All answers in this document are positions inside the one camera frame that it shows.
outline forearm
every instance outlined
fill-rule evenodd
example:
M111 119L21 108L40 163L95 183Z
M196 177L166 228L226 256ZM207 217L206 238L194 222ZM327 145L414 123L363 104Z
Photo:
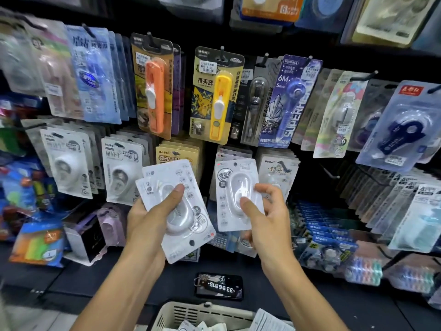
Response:
M151 264L123 253L71 331L133 331L157 280Z
M294 258L272 272L269 280L296 330L345 331L345 323L320 294Z

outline orange clip dispenser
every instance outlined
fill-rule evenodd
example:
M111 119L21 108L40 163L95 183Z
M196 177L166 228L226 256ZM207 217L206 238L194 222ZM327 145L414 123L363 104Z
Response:
M233 83L231 75L228 72L225 73L220 73L214 80L210 139L216 141L219 141L222 138L225 117L227 116L228 103L230 100L231 86Z
M150 130L156 134L164 132L164 70L165 61L160 58L146 62L146 97Z

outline person's left hand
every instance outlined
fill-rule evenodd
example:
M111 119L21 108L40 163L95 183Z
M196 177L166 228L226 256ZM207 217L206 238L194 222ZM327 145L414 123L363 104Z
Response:
M160 204L146 211L141 199L138 199L127 215L126 256L136 255L162 272L165 255L161 243L167 228L168 214L181 202L184 185L178 184Z

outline purple correction tape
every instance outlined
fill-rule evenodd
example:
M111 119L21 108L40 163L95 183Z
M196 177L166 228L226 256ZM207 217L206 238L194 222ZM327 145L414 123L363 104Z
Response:
M106 203L97 211L104 240L107 246L126 245L126 214L113 203Z

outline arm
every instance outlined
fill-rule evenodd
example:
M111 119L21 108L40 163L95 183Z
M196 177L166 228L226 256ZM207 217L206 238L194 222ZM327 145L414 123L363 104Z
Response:
M327 300L303 272L291 248L289 212L282 192L270 184L255 189L271 195L264 199L267 216L247 198L240 200L251 219L251 232L245 234L256 248L262 269L271 282L298 331L349 331Z
M184 186L148 213L141 199L127 216L127 244L96 295L77 318L71 331L133 331L150 290L161 275L161 248L166 217L181 201Z

